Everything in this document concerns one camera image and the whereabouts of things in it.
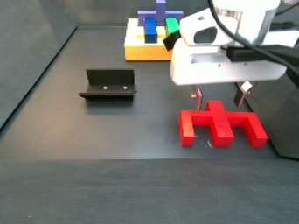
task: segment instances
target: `green block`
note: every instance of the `green block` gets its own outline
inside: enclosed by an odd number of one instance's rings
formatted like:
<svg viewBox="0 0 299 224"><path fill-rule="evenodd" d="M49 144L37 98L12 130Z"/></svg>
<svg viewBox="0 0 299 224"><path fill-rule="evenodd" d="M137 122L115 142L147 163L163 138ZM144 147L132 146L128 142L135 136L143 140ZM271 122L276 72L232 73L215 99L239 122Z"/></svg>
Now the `green block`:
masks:
<svg viewBox="0 0 299 224"><path fill-rule="evenodd" d="M180 24L179 21L175 17L168 17L164 20L164 26L165 26L165 35L167 37L173 33L180 30Z"/></svg>

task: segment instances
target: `red block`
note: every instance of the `red block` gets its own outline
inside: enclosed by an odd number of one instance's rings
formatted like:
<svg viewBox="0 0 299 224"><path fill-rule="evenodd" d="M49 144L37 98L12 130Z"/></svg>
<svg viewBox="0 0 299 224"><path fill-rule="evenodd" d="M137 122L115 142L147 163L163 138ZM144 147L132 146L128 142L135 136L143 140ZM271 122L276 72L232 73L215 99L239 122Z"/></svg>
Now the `red block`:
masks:
<svg viewBox="0 0 299 224"><path fill-rule="evenodd" d="M246 131L251 147L262 147L267 142L267 133L254 112L228 112L222 101L208 101L206 110L183 110L180 112L182 145L194 144L194 127L208 126L212 144L230 147L235 138L231 127L242 127Z"/></svg>

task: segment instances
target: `black l-shaped holder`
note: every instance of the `black l-shaped holder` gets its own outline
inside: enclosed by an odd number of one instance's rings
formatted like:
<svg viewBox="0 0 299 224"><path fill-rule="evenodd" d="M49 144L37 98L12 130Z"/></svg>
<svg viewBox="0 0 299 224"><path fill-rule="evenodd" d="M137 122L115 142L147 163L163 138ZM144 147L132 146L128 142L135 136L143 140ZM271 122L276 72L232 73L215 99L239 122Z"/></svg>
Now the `black l-shaped holder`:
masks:
<svg viewBox="0 0 299 224"><path fill-rule="evenodd" d="M87 100L129 99L135 96L135 70L87 69L88 90L79 93Z"/></svg>

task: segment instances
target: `blue block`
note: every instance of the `blue block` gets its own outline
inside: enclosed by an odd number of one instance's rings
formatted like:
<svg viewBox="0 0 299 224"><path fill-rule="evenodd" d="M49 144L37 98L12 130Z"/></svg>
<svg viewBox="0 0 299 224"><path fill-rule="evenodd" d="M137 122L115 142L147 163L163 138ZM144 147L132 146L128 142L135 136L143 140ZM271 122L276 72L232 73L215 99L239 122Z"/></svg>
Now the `blue block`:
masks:
<svg viewBox="0 0 299 224"><path fill-rule="evenodd" d="M157 43L156 22L152 17L144 19L144 42Z"/></svg>

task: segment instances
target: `black cable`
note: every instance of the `black cable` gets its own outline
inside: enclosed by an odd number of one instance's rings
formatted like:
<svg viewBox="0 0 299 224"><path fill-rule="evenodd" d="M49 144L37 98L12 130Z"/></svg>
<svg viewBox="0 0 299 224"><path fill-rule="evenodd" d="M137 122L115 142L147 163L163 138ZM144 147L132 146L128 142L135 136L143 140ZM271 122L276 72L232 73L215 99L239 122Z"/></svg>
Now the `black cable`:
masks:
<svg viewBox="0 0 299 224"><path fill-rule="evenodd" d="M282 14L284 14L286 12L288 12L296 5L299 5L299 2L295 3L292 6L290 6L288 8L286 8L284 10L280 10L275 16L280 16Z"/></svg>
<svg viewBox="0 0 299 224"><path fill-rule="evenodd" d="M220 22L220 19L219 19L219 16L218 16L218 13L215 11L215 6L214 6L214 2L212 0L208 0L208 5L210 5L210 12L211 12L211 15L214 16L214 19L220 27L220 29L228 34L228 36L236 40L243 46L246 46L247 48L250 48L252 51L263 54L268 60L271 61L275 61L276 63L284 65L286 67L288 67L292 72L299 75L299 67L295 67L292 64L288 63L288 61L286 61L283 58L275 56L271 52L267 52L264 50L262 50L260 48L252 46L248 41L242 38L240 36L236 36L230 30L228 28L226 27L226 25Z"/></svg>

